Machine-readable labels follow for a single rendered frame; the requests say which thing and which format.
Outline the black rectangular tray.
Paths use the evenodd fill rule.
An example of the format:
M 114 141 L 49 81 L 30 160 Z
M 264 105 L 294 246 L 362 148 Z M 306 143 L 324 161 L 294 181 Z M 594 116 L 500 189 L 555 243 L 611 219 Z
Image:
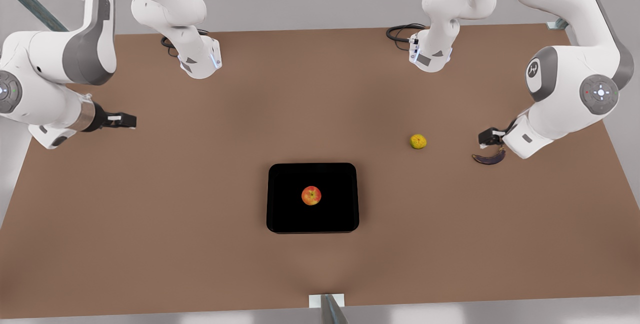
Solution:
M 269 169 L 266 226 L 277 234 L 350 233 L 358 228 L 352 163 L 278 163 Z

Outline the dark purple eggplant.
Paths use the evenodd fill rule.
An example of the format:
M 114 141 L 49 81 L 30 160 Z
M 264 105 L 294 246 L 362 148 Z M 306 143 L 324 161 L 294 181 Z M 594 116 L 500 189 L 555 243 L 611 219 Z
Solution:
M 485 157 L 478 154 L 471 155 L 474 161 L 483 165 L 495 165 L 502 162 L 506 157 L 506 150 L 504 147 L 500 147 L 496 153 L 490 157 Z

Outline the red yellow apple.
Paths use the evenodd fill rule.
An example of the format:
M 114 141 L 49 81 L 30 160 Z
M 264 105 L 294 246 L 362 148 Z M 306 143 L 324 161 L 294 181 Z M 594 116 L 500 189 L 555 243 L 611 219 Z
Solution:
M 322 192 L 315 186 L 307 186 L 301 193 L 302 202 L 307 206 L 315 206 L 322 199 Z

